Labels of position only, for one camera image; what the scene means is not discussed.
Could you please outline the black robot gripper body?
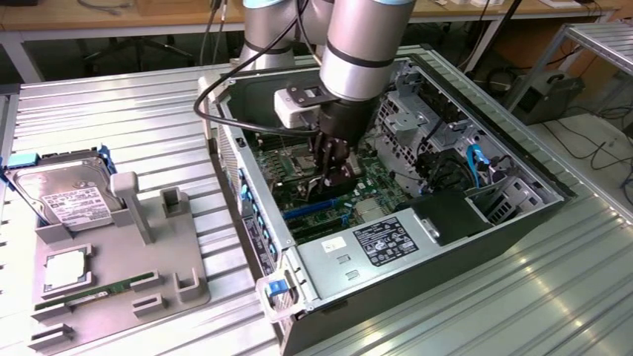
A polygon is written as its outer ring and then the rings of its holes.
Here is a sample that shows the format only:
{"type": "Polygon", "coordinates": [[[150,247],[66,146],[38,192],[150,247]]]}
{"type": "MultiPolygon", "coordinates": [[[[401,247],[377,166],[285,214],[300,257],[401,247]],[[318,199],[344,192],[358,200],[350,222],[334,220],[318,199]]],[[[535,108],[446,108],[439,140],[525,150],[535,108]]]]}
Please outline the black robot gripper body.
{"type": "Polygon", "coordinates": [[[320,131],[353,147],[358,144],[373,117],[373,99],[361,102],[341,99],[324,103],[318,113],[320,131]]]}

